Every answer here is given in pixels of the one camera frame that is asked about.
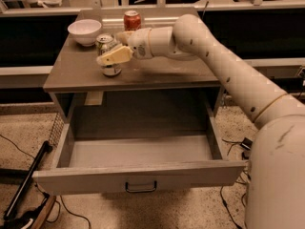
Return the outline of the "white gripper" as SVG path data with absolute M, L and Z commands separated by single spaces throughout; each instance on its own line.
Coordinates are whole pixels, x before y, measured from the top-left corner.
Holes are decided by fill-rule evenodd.
M 96 62 L 101 66 L 120 64 L 130 61 L 132 55 L 137 59 L 151 59 L 153 57 L 149 43 L 151 30 L 151 28 L 146 28 L 118 32 L 115 38 L 125 46 L 117 46 L 111 51 L 99 55 Z

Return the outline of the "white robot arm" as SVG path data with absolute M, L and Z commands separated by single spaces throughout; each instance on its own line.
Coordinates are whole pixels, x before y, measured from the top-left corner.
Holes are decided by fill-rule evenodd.
M 209 67 L 258 129 L 251 149 L 247 229 L 305 229 L 305 106 L 214 38 L 200 18 L 172 27 L 122 31 L 96 58 L 112 65 L 155 56 L 195 55 Z

